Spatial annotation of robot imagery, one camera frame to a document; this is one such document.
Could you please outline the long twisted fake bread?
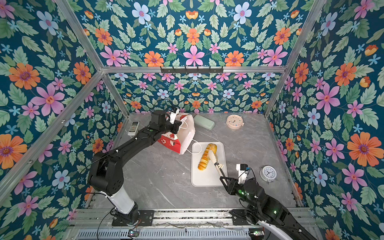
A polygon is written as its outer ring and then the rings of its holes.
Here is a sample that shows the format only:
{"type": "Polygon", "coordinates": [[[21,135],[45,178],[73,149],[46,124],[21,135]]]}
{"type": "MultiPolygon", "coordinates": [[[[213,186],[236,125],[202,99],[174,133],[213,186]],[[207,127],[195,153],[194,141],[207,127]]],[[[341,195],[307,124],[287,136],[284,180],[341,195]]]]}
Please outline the long twisted fake bread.
{"type": "Polygon", "coordinates": [[[208,163],[210,161],[210,157],[209,157],[209,152],[212,151],[214,154],[216,154],[217,152],[217,145],[216,144],[208,144],[202,157],[201,157],[201,160],[198,164],[198,170],[200,171],[204,171],[207,166],[208,166],[208,163]]]}

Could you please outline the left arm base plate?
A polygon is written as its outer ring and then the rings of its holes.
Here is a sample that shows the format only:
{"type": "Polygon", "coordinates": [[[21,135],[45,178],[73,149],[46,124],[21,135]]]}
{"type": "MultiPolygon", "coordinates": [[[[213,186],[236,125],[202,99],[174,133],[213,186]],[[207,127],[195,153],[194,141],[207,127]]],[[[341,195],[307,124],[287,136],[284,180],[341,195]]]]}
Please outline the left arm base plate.
{"type": "Polygon", "coordinates": [[[155,211],[153,210],[134,210],[125,215],[117,211],[113,214],[113,227],[148,227],[154,220],[155,211]]]}

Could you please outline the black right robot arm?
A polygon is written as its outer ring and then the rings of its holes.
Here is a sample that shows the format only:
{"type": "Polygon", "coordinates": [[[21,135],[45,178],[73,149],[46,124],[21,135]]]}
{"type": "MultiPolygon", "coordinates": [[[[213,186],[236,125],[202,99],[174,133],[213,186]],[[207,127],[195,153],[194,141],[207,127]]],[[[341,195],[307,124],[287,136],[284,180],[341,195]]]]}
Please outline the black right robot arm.
{"type": "Polygon", "coordinates": [[[280,240],[314,240],[315,237],[306,230],[290,213],[288,208],[275,198],[267,195],[260,186],[252,168],[240,165],[242,172],[237,178],[227,177],[212,150],[208,157],[216,167],[227,193],[237,196],[239,202],[247,205],[243,210],[231,210],[233,220],[250,225],[259,225],[280,240]]]}

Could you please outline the white red paper bag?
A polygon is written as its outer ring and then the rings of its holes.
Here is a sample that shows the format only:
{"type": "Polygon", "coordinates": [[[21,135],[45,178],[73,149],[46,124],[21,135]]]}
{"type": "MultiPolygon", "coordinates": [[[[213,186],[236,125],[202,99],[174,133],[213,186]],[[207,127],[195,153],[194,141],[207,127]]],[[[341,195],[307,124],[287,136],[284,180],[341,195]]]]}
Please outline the white red paper bag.
{"type": "Polygon", "coordinates": [[[193,116],[187,113],[178,114],[176,120],[182,123],[178,132],[176,134],[171,132],[163,134],[158,142],[169,150],[183,155],[194,140],[195,122],[193,116]]]}

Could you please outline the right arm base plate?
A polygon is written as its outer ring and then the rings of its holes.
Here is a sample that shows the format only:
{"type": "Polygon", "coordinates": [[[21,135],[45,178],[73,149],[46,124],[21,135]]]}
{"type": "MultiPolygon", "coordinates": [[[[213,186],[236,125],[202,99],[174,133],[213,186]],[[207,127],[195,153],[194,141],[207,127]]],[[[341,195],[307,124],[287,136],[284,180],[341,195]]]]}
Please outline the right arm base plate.
{"type": "Polygon", "coordinates": [[[234,226],[257,225],[263,216],[247,209],[233,209],[229,211],[234,226]]]}

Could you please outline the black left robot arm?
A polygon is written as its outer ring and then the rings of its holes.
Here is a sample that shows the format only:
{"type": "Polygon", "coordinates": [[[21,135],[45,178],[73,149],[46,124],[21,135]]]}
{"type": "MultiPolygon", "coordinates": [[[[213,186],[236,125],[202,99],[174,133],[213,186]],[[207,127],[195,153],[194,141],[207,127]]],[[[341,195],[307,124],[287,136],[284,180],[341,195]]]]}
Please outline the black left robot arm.
{"type": "Polygon", "coordinates": [[[147,126],[138,130],[136,135],[105,153],[96,153],[88,175],[88,183],[94,190],[105,196],[114,206],[114,226],[135,226],[140,221],[138,204],[129,196],[125,180],[129,161],[152,146],[166,133],[176,134],[182,122],[177,120],[180,109],[170,111],[156,110],[151,113],[147,126]]]}

